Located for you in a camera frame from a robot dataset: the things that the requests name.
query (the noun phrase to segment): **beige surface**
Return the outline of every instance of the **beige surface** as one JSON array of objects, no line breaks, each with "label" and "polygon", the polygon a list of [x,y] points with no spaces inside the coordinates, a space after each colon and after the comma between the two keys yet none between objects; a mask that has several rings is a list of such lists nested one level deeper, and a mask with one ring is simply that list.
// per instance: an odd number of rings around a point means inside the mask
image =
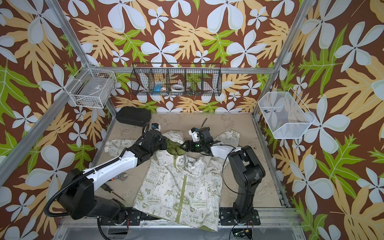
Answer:
[{"label": "beige surface", "polygon": [[[151,123],[156,122],[161,125],[161,132],[170,130],[181,130],[184,134],[185,140],[191,140],[188,130],[192,127],[200,128],[205,118],[208,118],[205,127],[210,127],[212,137],[230,131],[231,129],[240,133],[240,146],[249,145],[253,148],[260,162],[262,163],[266,176],[263,178],[262,183],[256,190],[253,199],[254,207],[281,207],[278,199],[276,188],[271,178],[269,168],[265,162],[264,154],[262,152],[256,131],[253,127],[250,114],[153,114]],[[141,136],[141,127],[132,126],[128,124],[119,123],[116,121],[113,130],[108,140],[113,139],[137,139]],[[188,153],[189,156],[198,158],[201,156],[199,153]],[[111,159],[111,156],[103,152],[98,164],[104,163]],[[125,181],[115,180],[108,182],[108,185],[119,196],[124,198],[126,206],[133,206],[133,201],[141,186],[145,174],[147,173],[150,161],[127,171],[128,179]],[[238,190],[238,185],[232,174],[230,165],[224,168],[224,179],[226,184],[234,191]],[[98,189],[96,195],[105,198],[112,198],[114,195]],[[224,184],[221,192],[220,207],[232,207],[237,194],[231,192]]]}]

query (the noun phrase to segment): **brown wallpaper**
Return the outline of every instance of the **brown wallpaper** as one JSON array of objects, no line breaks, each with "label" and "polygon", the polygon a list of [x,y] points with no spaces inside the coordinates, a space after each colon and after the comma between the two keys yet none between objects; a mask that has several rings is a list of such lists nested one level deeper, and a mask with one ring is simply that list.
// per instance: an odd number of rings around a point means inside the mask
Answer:
[{"label": "brown wallpaper", "polygon": [[[0,0],[0,161],[63,92],[80,67],[43,0]],[[0,239],[52,239],[46,197],[96,154],[110,115],[66,105],[0,188]],[[53,204],[53,211],[62,211]]]},{"label": "brown wallpaper", "polygon": [[317,120],[294,140],[261,121],[307,239],[384,238],[383,6],[317,2],[272,88],[295,89]]},{"label": "brown wallpaper", "polygon": [[[300,2],[88,0],[60,1],[60,5],[81,43],[89,43],[84,48],[96,65],[193,63],[196,59],[223,67],[242,63],[268,67],[280,53]],[[156,57],[159,47],[164,49],[162,57]],[[238,57],[245,50],[248,59],[241,60]]]},{"label": "brown wallpaper", "polygon": [[[273,67],[300,4],[291,0],[60,1],[88,59],[101,66],[177,62],[197,67]],[[130,73],[117,77],[112,98],[117,108],[212,113],[252,112],[268,78],[223,75],[223,91],[216,97],[137,97],[131,92]]]}]

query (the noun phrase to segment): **red wire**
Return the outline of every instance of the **red wire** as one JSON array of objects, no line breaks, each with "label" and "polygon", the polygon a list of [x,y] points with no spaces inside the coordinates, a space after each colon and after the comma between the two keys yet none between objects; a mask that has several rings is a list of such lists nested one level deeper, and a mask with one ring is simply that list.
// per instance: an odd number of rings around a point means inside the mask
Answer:
[{"label": "red wire", "polygon": [[127,218],[127,231],[129,230],[129,217]]}]

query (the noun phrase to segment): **blue clip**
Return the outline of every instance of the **blue clip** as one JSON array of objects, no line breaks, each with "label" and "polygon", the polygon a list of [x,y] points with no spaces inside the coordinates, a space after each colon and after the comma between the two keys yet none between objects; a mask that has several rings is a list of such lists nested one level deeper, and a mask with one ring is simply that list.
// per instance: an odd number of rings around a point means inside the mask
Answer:
[{"label": "blue clip", "polygon": [[159,85],[156,85],[154,88],[153,88],[153,91],[154,92],[160,92],[160,90],[161,90],[161,85],[159,84]]}]

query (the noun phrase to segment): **black case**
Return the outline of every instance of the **black case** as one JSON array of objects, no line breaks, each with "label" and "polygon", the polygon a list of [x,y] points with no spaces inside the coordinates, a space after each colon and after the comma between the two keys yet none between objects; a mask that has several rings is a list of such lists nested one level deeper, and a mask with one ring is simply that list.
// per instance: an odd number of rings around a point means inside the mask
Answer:
[{"label": "black case", "polygon": [[151,120],[151,111],[143,108],[123,107],[116,115],[121,123],[143,127]]}]

